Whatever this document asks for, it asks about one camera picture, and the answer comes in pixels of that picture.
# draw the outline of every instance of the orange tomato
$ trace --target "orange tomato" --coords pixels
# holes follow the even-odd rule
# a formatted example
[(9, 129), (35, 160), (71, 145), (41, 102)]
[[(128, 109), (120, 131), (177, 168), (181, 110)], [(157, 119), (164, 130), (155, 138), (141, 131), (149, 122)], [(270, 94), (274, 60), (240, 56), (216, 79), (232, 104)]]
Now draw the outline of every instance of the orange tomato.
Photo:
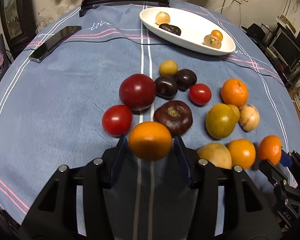
[(247, 102), (249, 96), (246, 85), (235, 78), (231, 78), (223, 84), (220, 94), (225, 104), (231, 104), (238, 108)]
[(211, 36), (219, 39), (220, 41), (223, 40), (223, 35), (222, 35), (221, 31), (214, 30), (214, 31), (211, 32)]
[(239, 165), (244, 170), (250, 168), (256, 159), (256, 149), (252, 142), (246, 139), (234, 140), (228, 144), (232, 166)]
[(161, 123), (143, 122), (132, 129), (128, 144), (136, 157), (156, 161), (169, 153), (172, 137), (169, 130)]
[(265, 137), (259, 145), (260, 160), (268, 160), (274, 166), (278, 165), (281, 159), (281, 140), (276, 135)]

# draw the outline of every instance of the red tomato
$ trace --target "red tomato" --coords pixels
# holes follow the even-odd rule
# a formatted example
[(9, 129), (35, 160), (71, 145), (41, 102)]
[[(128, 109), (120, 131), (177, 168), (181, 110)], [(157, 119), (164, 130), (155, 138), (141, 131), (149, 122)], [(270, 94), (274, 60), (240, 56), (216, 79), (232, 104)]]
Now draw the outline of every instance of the red tomato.
[(102, 117), (102, 127), (112, 136), (126, 134), (132, 124), (131, 110), (122, 105), (111, 106)]
[(189, 97), (194, 104), (203, 106), (211, 99), (210, 88), (205, 84), (194, 84), (190, 87)]
[(121, 102), (134, 111), (147, 109), (154, 102), (156, 87), (154, 81), (143, 74), (133, 74), (120, 85)]

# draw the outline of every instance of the white oval plate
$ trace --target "white oval plate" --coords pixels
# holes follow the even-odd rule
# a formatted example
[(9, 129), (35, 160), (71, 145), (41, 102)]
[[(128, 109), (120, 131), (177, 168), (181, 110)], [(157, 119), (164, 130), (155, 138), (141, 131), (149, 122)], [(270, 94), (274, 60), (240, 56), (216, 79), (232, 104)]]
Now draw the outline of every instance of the white oval plate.
[[(155, 17), (159, 12), (166, 12), (170, 16), (170, 24), (181, 29), (181, 36), (167, 32), (159, 28), (155, 23)], [(168, 7), (152, 7), (140, 12), (142, 23), (154, 34), (170, 41), (173, 44), (208, 55), (225, 55), (235, 50), (235, 43), (228, 33), (213, 22), (180, 9)], [(223, 41), (220, 49), (203, 45), (203, 39), (213, 30), (221, 31)]]

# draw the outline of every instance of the metal screw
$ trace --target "metal screw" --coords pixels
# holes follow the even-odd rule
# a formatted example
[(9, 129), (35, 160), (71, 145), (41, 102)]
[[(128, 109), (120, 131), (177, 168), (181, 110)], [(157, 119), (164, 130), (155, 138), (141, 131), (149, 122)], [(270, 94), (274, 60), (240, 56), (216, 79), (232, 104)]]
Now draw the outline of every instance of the metal screw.
[(96, 158), (96, 159), (93, 160), (93, 163), (94, 163), (95, 165), (100, 165), (100, 164), (103, 163), (103, 160), (102, 160), (101, 158)]
[(234, 166), (234, 170), (235, 170), (236, 172), (241, 172), (241, 171), (242, 171), (242, 167), (239, 166), (239, 165), (236, 165), (236, 166)]
[(200, 159), (200, 160), (198, 161), (198, 163), (199, 163), (200, 165), (202, 165), (202, 166), (205, 166), (205, 165), (208, 164), (208, 161), (207, 161), (206, 159)]
[(59, 167), (59, 171), (60, 172), (64, 172), (64, 171), (66, 171), (67, 170), (67, 166), (66, 165), (61, 165), (60, 167)]

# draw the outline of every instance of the blue tablecloth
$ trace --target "blue tablecloth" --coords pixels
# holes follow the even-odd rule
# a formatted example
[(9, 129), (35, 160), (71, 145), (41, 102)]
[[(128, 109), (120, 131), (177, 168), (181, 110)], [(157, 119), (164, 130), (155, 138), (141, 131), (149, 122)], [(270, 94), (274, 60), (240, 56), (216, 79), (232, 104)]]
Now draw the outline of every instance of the blue tablecloth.
[[(212, 57), (170, 46), (141, 24), (138, 15), (147, 4), (131, 4), (100, 6), (81, 18), (79, 8), (75, 9), (39, 33), (13, 62), (0, 83), (0, 206), (18, 223), (58, 166), (83, 166), (116, 145), (118, 139), (103, 131), (101, 118), (110, 106), (120, 104), (121, 82), (135, 73), (156, 79), (160, 63), (167, 59), (176, 61), (180, 69), (192, 69), (198, 82), (212, 91), (204, 107), (194, 106), (187, 92), (177, 93), (175, 99), (186, 102), (193, 113), (194, 123), (182, 137), (187, 147), (196, 149), (211, 141), (204, 129), (205, 115), (221, 102), (222, 84), (238, 78), (247, 85), (248, 103), (257, 107), (261, 122), (249, 133), (237, 125), (220, 142), (247, 138), (258, 144), (274, 134), (285, 151), (300, 153), (300, 124), (292, 101), (255, 44), (217, 12), (182, 1), (171, 1), (170, 6), (215, 22), (233, 37), (235, 52)], [(31, 49), (67, 25), (81, 25), (82, 30), (41, 63), (28, 60)], [(150, 121), (164, 102), (156, 98), (153, 107), (134, 115), (133, 125)], [(291, 174), (283, 170), (293, 184)], [(247, 172), (273, 204), (273, 186), (257, 165)], [(117, 184), (105, 190), (105, 196), (116, 239), (186, 238), (196, 191), (181, 182), (174, 154), (149, 163), (129, 153)], [(220, 189), (216, 234), (223, 228), (222, 201)], [(84, 234), (82, 197), (77, 208), (79, 232)]]

